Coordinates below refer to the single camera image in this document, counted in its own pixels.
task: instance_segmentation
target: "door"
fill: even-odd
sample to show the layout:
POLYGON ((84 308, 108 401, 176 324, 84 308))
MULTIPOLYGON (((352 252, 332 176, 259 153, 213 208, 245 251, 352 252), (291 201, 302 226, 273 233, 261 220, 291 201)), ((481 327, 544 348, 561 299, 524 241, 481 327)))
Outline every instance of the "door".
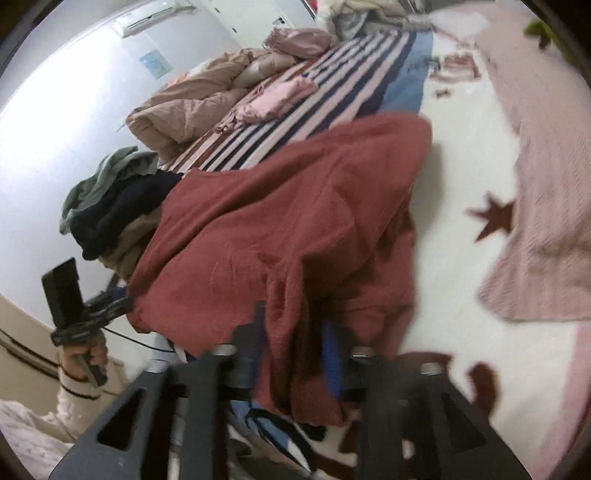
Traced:
POLYGON ((211 6, 243 47, 261 48, 274 27, 292 27, 272 0, 212 0, 211 6))

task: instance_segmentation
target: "human hand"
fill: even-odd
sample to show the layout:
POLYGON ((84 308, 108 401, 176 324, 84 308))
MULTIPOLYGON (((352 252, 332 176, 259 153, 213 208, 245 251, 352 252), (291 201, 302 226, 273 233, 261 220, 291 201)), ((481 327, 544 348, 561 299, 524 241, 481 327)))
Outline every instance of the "human hand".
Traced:
POLYGON ((105 367, 109 362, 105 335, 100 332, 87 345, 64 346, 60 352, 60 364, 68 376, 86 381, 86 373, 80 366, 78 355, 90 355, 90 364, 105 367))

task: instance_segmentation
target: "bed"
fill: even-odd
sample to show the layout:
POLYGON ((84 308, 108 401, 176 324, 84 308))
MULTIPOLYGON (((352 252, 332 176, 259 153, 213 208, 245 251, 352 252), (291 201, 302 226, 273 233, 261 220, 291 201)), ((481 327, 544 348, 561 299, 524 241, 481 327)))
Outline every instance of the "bed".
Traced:
MULTIPOLYGON (((490 225, 467 210, 482 213, 487 202, 503 208, 515 199, 519 138, 495 93, 489 59, 470 42, 458 42, 487 28, 486 17, 460 8, 430 18, 435 33, 358 38, 267 80, 301 74, 320 90, 285 118, 230 134, 209 132, 168 169, 253 168, 289 142, 383 111, 428 118, 433 147, 411 204, 418 233, 417 309, 401 354, 444 365, 467 398, 489 414, 533 479, 544 480, 567 455, 587 416, 591 326, 507 322, 479 302, 478 291, 501 254, 506 232, 490 228, 476 242, 490 225), (431 77, 430 59, 459 51, 473 57, 474 79, 451 84, 431 77)), ((354 419, 343 428, 294 425, 288 435, 277 422, 253 421, 251 409, 244 403, 232 406, 238 422, 264 437, 287 462, 304 468, 314 462, 329 478, 353 478, 354 419), (313 458, 298 448, 301 439, 312 445, 313 458)))

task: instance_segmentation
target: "red fabric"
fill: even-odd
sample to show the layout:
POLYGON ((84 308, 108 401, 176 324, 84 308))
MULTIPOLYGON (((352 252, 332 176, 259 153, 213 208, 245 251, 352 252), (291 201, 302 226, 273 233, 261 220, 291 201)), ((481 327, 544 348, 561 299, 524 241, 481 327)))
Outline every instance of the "red fabric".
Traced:
POLYGON ((129 284, 131 323, 200 355, 266 300, 255 398, 297 421, 340 424, 315 320, 334 313, 361 344, 397 350, 414 301, 408 202, 430 145, 425 120, 388 113, 287 145, 252 170, 191 171, 129 284))

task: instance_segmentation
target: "person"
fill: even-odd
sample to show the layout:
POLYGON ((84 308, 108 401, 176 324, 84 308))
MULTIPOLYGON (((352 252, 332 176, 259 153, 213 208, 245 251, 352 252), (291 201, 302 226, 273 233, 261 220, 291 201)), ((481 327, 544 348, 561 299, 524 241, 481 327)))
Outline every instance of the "person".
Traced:
POLYGON ((35 480, 47 480, 104 407, 100 389, 88 382, 76 355, 90 355, 91 365, 105 367, 108 351, 104 335, 97 335, 89 345, 60 350, 60 389, 55 412, 40 416, 18 402, 0 400, 0 430, 35 480))

